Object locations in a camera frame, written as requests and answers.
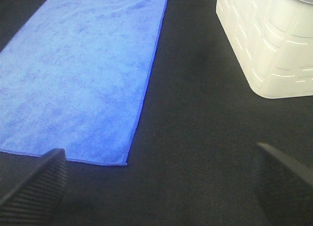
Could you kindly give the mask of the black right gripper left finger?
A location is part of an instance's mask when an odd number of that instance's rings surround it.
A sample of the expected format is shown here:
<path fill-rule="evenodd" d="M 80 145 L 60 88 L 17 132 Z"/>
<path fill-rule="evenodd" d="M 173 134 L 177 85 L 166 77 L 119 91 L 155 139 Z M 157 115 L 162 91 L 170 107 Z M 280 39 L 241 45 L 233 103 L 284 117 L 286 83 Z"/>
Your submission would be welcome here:
<path fill-rule="evenodd" d="M 51 149 L 0 198 L 2 226 L 47 226 L 67 188 L 64 149 Z"/>

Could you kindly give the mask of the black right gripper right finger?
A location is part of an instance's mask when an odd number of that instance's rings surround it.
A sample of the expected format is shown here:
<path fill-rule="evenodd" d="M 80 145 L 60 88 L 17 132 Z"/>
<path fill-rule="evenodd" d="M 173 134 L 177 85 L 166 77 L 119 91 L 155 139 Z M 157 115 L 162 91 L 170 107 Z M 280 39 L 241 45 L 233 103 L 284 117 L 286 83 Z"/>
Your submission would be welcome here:
<path fill-rule="evenodd" d="M 266 143 L 255 149 L 251 185 L 272 226 L 313 224 L 313 170 Z"/>

